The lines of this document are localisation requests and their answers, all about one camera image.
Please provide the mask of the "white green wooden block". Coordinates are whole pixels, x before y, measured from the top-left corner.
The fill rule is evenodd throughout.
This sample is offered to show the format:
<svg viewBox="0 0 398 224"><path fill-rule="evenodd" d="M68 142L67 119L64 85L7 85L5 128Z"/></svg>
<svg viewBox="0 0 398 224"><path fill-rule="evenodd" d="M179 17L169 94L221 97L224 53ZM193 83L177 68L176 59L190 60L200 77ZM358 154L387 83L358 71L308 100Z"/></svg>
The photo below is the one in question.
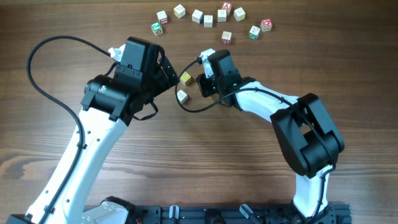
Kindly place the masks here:
<svg viewBox="0 0 398 224"><path fill-rule="evenodd" d="M188 100L188 95L183 90L179 90L177 92L177 99L179 103L184 104Z"/></svg>

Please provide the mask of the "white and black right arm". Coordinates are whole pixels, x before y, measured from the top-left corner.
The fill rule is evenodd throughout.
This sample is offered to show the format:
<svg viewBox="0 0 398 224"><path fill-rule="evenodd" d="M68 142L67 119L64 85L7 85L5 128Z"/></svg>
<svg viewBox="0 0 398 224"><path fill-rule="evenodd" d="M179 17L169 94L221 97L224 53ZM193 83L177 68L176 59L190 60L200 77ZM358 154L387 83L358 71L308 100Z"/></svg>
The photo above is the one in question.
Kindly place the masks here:
<svg viewBox="0 0 398 224"><path fill-rule="evenodd" d="M256 114L272 124L284 159L296 173L293 204L309 223L319 220L327 207L330 174L345 144L321 99L308 93L290 96L242 77L229 50L200 53L204 72L197 77L203 97L219 95L228 108Z"/></svg>

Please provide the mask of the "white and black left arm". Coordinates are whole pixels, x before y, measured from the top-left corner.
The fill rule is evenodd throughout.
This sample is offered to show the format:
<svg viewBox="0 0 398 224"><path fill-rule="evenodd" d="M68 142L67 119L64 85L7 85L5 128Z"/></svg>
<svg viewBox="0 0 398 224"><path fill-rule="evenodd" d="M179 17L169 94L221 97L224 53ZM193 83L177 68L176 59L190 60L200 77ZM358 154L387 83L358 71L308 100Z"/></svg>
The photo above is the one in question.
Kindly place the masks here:
<svg viewBox="0 0 398 224"><path fill-rule="evenodd" d="M36 201L9 223L137 223L135 206L117 197L85 209L88 195L110 150L145 105L178 83L164 49L130 37L109 49L111 68L90 80L81 111L73 115L73 136Z"/></svg>

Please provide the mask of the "green letter wooden block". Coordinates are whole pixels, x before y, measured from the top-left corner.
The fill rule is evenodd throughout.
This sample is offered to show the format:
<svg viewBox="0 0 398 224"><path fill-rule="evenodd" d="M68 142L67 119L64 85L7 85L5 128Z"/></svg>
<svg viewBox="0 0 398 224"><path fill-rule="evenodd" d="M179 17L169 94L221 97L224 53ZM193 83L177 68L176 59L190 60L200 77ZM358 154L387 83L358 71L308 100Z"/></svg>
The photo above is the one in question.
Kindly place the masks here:
<svg viewBox="0 0 398 224"><path fill-rule="evenodd" d="M151 29L152 29L152 31L153 31L155 36L158 36L158 35L163 33L163 28L162 28L162 25L161 25L161 23L159 21L151 24L150 27L151 27Z"/></svg>

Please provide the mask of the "red bottomed wooden block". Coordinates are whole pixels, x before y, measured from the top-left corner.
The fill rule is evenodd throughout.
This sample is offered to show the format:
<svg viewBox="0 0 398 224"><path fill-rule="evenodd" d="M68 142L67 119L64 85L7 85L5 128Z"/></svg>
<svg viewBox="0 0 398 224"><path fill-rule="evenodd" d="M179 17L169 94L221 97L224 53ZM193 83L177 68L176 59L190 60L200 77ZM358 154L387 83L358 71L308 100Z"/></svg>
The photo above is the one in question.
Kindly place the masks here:
<svg viewBox="0 0 398 224"><path fill-rule="evenodd" d="M232 33L228 31L223 31L221 36L221 43L229 45L231 43Z"/></svg>

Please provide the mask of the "red sided wooden block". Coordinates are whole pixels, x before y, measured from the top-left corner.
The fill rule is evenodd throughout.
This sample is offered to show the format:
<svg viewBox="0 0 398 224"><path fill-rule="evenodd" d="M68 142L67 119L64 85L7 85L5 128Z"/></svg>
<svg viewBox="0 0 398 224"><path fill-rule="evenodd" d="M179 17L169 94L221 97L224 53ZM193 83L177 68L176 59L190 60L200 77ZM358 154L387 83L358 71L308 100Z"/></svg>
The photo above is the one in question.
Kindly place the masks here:
<svg viewBox="0 0 398 224"><path fill-rule="evenodd" d="M166 24L168 23L168 17L165 11L159 11L157 13L157 19L160 24Z"/></svg>

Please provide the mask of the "green sided wooden block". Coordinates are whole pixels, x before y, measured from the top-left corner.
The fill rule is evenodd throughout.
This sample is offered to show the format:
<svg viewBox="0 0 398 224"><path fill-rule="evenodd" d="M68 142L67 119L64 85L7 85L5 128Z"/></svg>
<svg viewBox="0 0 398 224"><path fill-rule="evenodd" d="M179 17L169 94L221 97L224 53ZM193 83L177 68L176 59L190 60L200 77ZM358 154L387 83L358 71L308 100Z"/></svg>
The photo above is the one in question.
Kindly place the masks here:
<svg viewBox="0 0 398 224"><path fill-rule="evenodd" d="M249 38L253 39L253 40L257 40L257 38L259 37L259 34L261 32L261 29L256 27L256 26L252 26L250 31L249 31Z"/></svg>

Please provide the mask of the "plain picture wooden block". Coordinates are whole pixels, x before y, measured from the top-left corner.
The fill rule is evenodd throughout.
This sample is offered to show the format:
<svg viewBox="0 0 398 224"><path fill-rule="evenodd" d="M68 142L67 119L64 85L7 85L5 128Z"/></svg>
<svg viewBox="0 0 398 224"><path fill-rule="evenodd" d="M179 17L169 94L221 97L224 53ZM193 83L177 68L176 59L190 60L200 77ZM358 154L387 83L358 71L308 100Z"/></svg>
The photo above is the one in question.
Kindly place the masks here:
<svg viewBox="0 0 398 224"><path fill-rule="evenodd" d="M213 16L212 15L204 15L203 24L206 28L213 27Z"/></svg>

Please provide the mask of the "yellow edged wooden block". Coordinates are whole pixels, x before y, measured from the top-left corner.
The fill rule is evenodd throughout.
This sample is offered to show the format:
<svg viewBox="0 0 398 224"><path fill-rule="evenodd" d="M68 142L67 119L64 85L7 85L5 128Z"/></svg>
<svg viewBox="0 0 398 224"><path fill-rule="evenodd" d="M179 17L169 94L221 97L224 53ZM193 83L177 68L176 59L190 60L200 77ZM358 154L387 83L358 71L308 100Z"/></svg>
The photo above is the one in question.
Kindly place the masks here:
<svg viewBox="0 0 398 224"><path fill-rule="evenodd" d="M178 19L181 19L186 14L186 10L181 4L179 4L174 7L174 14Z"/></svg>

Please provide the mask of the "plain wooden block centre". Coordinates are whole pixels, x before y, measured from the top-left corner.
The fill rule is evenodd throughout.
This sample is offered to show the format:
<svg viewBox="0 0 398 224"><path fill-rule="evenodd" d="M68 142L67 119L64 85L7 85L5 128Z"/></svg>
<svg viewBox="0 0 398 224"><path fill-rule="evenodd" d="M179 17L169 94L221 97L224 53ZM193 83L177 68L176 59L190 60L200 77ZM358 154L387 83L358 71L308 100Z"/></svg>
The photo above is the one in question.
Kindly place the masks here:
<svg viewBox="0 0 398 224"><path fill-rule="evenodd" d="M219 9L217 15L218 22L226 22L227 17L227 10L226 9Z"/></svg>

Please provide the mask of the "plain wooden block right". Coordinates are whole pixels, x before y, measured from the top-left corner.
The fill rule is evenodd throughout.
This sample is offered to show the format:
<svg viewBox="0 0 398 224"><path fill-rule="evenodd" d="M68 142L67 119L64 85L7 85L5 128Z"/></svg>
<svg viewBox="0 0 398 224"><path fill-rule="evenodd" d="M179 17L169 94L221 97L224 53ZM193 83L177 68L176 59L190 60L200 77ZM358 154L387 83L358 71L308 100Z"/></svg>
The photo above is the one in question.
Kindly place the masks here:
<svg viewBox="0 0 398 224"><path fill-rule="evenodd" d="M241 21L246 17L246 13L244 11L244 9L242 7L239 7L237 9L234 10L234 18L237 21Z"/></svg>

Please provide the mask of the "red letter O block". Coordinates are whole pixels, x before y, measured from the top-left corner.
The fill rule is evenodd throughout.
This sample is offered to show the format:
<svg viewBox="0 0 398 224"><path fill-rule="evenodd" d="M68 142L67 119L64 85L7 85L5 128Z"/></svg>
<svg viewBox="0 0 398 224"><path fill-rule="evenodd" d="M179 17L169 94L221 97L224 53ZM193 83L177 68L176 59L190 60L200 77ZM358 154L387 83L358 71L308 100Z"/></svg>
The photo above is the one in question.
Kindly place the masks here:
<svg viewBox="0 0 398 224"><path fill-rule="evenodd" d="M273 26L273 22L271 19L263 19L261 21L261 30L263 32L270 31L272 29L272 26Z"/></svg>

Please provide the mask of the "blue sided wooden block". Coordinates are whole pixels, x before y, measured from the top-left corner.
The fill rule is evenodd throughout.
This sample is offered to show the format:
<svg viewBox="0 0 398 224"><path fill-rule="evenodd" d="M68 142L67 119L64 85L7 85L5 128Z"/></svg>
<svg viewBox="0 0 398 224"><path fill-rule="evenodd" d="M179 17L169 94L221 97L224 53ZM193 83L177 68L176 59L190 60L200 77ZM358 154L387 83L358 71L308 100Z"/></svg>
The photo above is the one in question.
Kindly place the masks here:
<svg viewBox="0 0 398 224"><path fill-rule="evenodd" d="M202 20L203 20L203 12L199 11L198 9L194 10L194 12L192 13L192 21L196 22L198 24L201 24Z"/></svg>

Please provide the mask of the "red letter A block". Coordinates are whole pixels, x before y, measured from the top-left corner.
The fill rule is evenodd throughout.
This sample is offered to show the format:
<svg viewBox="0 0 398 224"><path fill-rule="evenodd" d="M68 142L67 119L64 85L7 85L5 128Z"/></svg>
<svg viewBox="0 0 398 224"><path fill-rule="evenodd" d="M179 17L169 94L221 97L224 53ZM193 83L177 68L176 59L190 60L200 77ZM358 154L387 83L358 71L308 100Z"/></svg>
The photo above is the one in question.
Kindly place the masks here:
<svg viewBox="0 0 398 224"><path fill-rule="evenodd" d="M230 12L231 12L231 9L232 9L232 3L228 2L228 1L225 1L225 2L223 2L221 8L223 10L226 10L227 15L229 15Z"/></svg>

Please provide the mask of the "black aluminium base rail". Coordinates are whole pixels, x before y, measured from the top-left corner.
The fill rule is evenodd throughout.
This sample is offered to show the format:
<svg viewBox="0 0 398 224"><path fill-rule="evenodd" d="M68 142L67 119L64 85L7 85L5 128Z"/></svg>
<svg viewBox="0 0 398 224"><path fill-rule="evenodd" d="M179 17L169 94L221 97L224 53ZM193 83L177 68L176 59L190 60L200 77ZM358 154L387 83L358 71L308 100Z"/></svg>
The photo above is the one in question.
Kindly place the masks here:
<svg viewBox="0 0 398 224"><path fill-rule="evenodd" d="M279 204L264 207L136 207L134 223L310 223L293 205Z"/></svg>

